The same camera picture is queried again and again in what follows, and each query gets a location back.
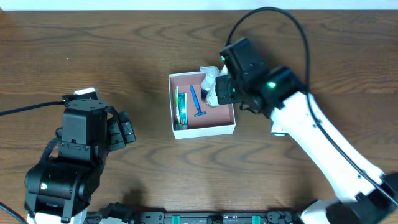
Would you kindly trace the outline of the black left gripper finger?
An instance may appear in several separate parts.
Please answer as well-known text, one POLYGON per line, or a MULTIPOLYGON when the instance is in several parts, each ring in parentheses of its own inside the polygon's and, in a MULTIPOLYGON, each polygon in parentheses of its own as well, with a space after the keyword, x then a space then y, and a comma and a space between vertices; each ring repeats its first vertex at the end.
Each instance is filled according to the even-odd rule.
POLYGON ((122 111, 119 113, 119 123, 121 125, 121 132, 124 138, 125 144, 130 144, 136 141, 136 135, 134 133, 131 120, 129 118, 129 113, 127 111, 122 111))
POLYGON ((124 149, 126 144, 123 139, 123 132, 115 119, 107 120, 108 149, 110 152, 124 149))

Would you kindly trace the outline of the clear foam soap pump bottle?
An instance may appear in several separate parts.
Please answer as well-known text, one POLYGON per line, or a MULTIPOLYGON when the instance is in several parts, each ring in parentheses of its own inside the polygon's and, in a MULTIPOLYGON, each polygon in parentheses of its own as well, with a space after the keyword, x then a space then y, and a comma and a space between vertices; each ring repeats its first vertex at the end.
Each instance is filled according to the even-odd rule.
POLYGON ((201 100, 205 101, 210 89, 215 85, 216 77, 220 74, 220 70, 215 66, 201 66, 200 71, 205 74, 205 78, 200 86, 201 100))

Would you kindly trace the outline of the blue disposable razor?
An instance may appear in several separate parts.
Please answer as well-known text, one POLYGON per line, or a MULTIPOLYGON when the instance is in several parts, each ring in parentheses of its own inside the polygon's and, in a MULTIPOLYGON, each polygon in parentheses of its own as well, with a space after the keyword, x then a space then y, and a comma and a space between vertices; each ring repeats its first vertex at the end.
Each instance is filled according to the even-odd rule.
POLYGON ((192 98, 193 98, 193 102, 195 104, 195 108, 197 109, 197 113, 194 114, 194 117, 199 117, 199 116, 205 115, 206 112, 202 111, 201 108, 200 108, 199 100, 197 98, 197 95, 195 93, 195 89, 194 89, 193 85, 190 86, 190 92, 192 94, 192 98))

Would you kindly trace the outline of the white box with pink interior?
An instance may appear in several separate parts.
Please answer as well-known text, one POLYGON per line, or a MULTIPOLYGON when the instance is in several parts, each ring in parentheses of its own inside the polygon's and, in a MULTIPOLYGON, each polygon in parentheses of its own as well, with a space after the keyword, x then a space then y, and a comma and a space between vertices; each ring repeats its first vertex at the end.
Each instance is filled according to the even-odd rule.
POLYGON ((200 85, 205 78, 203 72, 187 72, 169 75, 169 98, 170 117, 172 132, 175 139, 198 138, 205 136, 216 136, 232 134, 236 127, 236 119, 233 105, 221 105, 210 107, 201 100, 200 85), (206 114, 194 117, 197 113, 193 102, 190 86, 193 85, 199 100, 200 108, 206 114), (175 115, 175 87, 178 86, 179 93, 187 93, 187 129, 177 128, 177 117, 175 115))

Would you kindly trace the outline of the teal toothpaste tube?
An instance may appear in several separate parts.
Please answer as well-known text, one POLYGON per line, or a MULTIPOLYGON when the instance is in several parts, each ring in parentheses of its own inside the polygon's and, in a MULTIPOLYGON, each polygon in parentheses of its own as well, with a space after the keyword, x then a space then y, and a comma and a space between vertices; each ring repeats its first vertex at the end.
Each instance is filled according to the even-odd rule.
POLYGON ((188 128, 187 124, 187 93, 179 93, 178 94, 178 107, 179 107, 179 115, 180 115, 180 124, 183 129, 188 128))

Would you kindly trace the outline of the white bamboo print lotion tube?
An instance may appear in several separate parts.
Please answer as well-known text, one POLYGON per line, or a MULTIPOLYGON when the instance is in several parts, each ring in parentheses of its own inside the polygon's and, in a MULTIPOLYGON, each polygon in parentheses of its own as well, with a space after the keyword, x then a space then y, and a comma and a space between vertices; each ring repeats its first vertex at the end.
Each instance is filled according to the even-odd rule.
POLYGON ((214 77, 214 84, 210 88, 210 90, 206 96, 206 103, 210 107, 217 107, 217 106, 221 105, 216 79, 221 76, 227 75, 227 74, 228 74, 228 69, 227 69, 226 65, 224 65, 223 68, 221 70, 219 70, 219 73, 214 77))

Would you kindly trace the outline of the green white soap bar pack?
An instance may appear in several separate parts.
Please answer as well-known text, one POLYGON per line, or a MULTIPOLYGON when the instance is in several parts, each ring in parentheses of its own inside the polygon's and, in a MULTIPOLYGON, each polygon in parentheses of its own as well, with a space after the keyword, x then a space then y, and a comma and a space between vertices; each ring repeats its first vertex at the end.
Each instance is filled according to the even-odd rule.
POLYGON ((286 136, 286 135, 289 135, 288 133, 280 132, 280 131, 271 131, 271 134, 273 136, 286 136))

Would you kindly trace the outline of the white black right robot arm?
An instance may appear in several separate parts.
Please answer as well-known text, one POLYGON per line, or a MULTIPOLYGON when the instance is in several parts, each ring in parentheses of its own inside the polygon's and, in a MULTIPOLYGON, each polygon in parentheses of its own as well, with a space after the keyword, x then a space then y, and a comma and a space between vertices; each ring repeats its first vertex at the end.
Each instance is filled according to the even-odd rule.
POLYGON ((329 181, 333 200, 317 200, 298 213, 302 223, 379 223, 397 209, 397 174, 369 162, 323 114, 288 67, 269 68, 246 38, 220 52, 227 74, 216 79, 221 105, 241 103, 288 135, 329 181))

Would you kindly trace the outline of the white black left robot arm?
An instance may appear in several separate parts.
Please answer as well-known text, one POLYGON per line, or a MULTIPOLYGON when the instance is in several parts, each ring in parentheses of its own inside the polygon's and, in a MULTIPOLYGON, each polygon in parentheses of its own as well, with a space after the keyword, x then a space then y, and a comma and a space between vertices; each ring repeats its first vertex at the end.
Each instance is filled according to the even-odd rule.
POLYGON ((100 100, 69 102, 62 127, 25 177, 25 209, 70 223, 90 205, 108 154, 135 140, 128 112, 100 100))

